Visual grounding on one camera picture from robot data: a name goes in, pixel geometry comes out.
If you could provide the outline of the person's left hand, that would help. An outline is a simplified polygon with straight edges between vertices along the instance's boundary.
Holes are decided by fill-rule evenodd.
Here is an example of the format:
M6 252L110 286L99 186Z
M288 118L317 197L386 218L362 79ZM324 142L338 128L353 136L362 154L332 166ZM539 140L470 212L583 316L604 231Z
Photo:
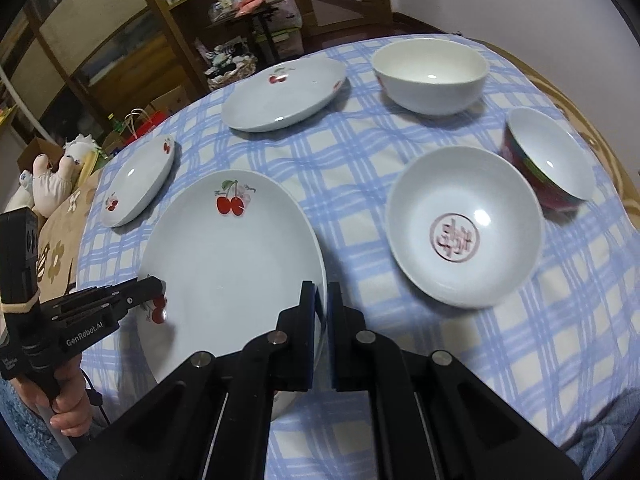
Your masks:
M81 359L81 354L75 356L55 372L61 390L52 402L54 415L50 418L50 424L66 437L84 436L92 423L92 408L86 393L86 381L80 370ZM35 414L40 406L49 405L47 396L25 376L11 379L10 384L23 403Z

